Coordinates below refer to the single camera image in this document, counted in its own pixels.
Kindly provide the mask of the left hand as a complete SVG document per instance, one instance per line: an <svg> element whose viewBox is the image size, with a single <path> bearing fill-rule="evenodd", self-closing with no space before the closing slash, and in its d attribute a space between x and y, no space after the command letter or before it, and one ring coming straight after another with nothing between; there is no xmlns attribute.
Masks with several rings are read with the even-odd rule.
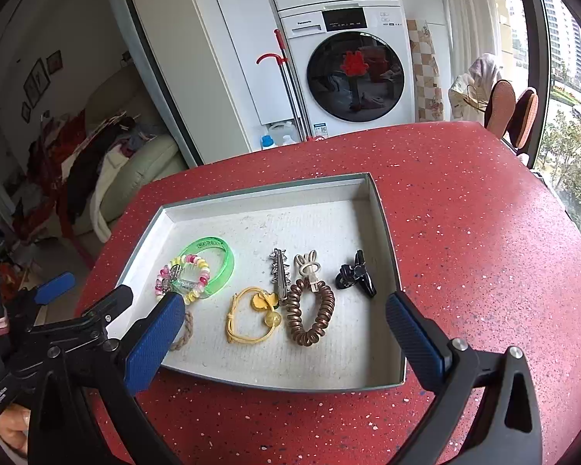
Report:
<svg viewBox="0 0 581 465"><path fill-rule="evenodd" d="M28 456L28 431L31 410L10 404L0 414L0 438L18 455Z"/></svg>

